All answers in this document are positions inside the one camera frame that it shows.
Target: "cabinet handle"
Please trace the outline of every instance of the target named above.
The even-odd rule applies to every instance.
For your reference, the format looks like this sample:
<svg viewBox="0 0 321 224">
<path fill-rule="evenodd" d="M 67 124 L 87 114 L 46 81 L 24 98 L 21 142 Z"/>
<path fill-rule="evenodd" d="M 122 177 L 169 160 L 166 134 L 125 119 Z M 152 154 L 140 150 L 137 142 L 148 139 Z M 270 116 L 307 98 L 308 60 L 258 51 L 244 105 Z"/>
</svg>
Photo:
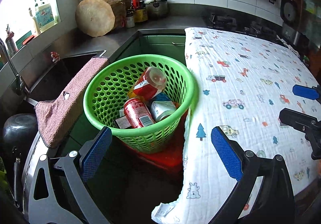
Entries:
<svg viewBox="0 0 321 224">
<path fill-rule="evenodd" d="M 172 42 L 173 45 L 181 45 L 181 46 L 185 46 L 185 44 L 177 44 L 177 43 L 174 43 Z"/>
</svg>

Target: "blue tree print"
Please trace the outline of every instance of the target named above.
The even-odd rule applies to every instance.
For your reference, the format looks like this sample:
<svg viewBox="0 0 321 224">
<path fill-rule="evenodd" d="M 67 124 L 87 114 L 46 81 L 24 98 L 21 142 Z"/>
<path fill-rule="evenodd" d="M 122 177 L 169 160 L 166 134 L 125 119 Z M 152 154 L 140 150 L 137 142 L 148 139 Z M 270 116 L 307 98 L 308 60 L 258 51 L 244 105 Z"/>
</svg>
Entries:
<svg viewBox="0 0 321 224">
<path fill-rule="evenodd" d="M 196 138 L 200 138 L 200 140 L 202 141 L 203 138 L 206 138 L 206 134 L 204 132 L 204 128 L 203 128 L 201 123 L 199 124 L 197 129 L 198 129 L 198 131 L 197 131 L 197 134 L 196 134 Z"/>
</svg>

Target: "stainless steel pot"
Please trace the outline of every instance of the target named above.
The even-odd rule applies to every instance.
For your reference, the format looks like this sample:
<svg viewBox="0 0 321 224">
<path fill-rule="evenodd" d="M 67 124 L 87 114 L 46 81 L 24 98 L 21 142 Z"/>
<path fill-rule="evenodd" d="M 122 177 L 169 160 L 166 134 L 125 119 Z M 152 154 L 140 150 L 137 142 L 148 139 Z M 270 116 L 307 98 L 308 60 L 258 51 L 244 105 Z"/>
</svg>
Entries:
<svg viewBox="0 0 321 224">
<path fill-rule="evenodd" d="M 148 18 L 165 17 L 168 14 L 167 0 L 145 0 Z"/>
</svg>

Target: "metal screw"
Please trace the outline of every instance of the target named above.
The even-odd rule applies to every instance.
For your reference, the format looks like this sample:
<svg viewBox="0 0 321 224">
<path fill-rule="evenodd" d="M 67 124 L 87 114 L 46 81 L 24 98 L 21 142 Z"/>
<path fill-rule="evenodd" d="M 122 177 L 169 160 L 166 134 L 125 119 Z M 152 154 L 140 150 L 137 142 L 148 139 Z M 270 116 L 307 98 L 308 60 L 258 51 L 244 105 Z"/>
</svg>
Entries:
<svg viewBox="0 0 321 224">
<path fill-rule="evenodd" d="M 276 156 L 276 159 L 277 159 L 278 161 L 283 161 L 283 157 L 282 157 L 281 155 L 277 155 L 277 156 Z"/>
<path fill-rule="evenodd" d="M 252 151 L 246 151 L 245 152 L 245 155 L 247 156 L 247 157 L 253 157 L 254 156 L 254 153 L 252 152 Z"/>
<path fill-rule="evenodd" d="M 44 161 L 45 159 L 47 159 L 47 155 L 43 154 L 40 156 L 39 158 L 41 161 Z"/>
<path fill-rule="evenodd" d="M 69 153 L 69 157 L 71 157 L 71 158 L 74 158 L 74 157 L 76 157 L 78 155 L 78 152 L 77 151 L 71 151 L 70 153 Z"/>
</svg>

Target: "white blanket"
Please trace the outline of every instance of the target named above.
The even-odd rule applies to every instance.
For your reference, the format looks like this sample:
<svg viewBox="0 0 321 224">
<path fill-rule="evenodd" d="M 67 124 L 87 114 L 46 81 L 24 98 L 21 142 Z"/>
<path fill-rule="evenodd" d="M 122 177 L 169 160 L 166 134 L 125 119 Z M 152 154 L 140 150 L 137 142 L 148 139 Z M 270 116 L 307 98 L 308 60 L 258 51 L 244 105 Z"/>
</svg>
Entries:
<svg viewBox="0 0 321 224">
<path fill-rule="evenodd" d="M 283 108 L 321 119 L 321 106 L 295 96 L 295 84 L 316 86 L 309 70 L 289 49 L 246 35 L 188 28 L 185 58 L 199 87 L 199 102 L 185 126 L 184 181 L 179 198 L 157 206 L 157 223 L 208 223 L 236 184 L 213 144 L 211 131 L 221 126 L 244 150 L 273 158 L 281 154 L 294 195 L 317 176 L 311 146 L 304 134 L 282 125 Z M 251 211 L 262 177 L 257 178 L 241 217 Z"/>
</svg>

